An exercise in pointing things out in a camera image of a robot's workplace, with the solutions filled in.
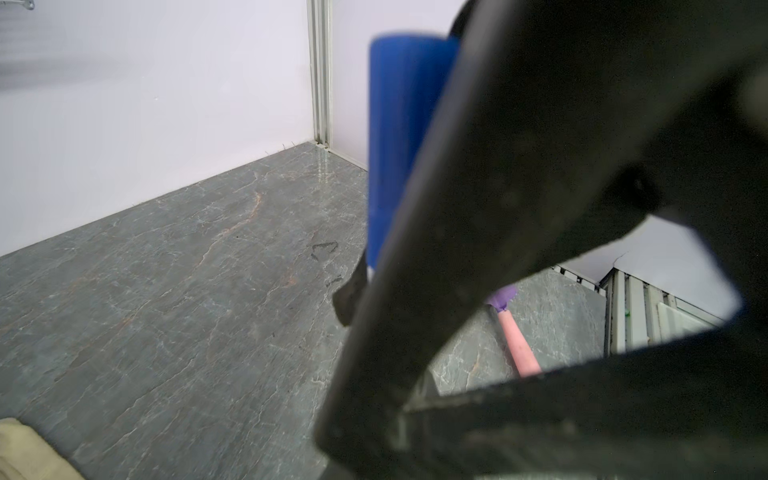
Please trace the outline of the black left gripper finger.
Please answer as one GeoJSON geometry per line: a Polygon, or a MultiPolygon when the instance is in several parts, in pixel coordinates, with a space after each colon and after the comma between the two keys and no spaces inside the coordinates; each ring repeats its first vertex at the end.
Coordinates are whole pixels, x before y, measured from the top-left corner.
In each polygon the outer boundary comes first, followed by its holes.
{"type": "Polygon", "coordinates": [[[363,250],[350,278],[332,295],[332,305],[340,324],[349,327],[368,285],[366,250],[363,250]]]}

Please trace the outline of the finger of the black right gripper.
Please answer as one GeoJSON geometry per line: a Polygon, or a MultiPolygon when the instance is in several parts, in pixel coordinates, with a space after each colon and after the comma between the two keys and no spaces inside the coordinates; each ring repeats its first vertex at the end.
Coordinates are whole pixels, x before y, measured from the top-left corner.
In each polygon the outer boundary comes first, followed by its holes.
{"type": "Polygon", "coordinates": [[[471,1],[458,58],[315,423],[327,479],[767,475],[767,5],[471,1]],[[497,288],[629,233],[693,228],[724,325],[416,397],[497,288]]]}

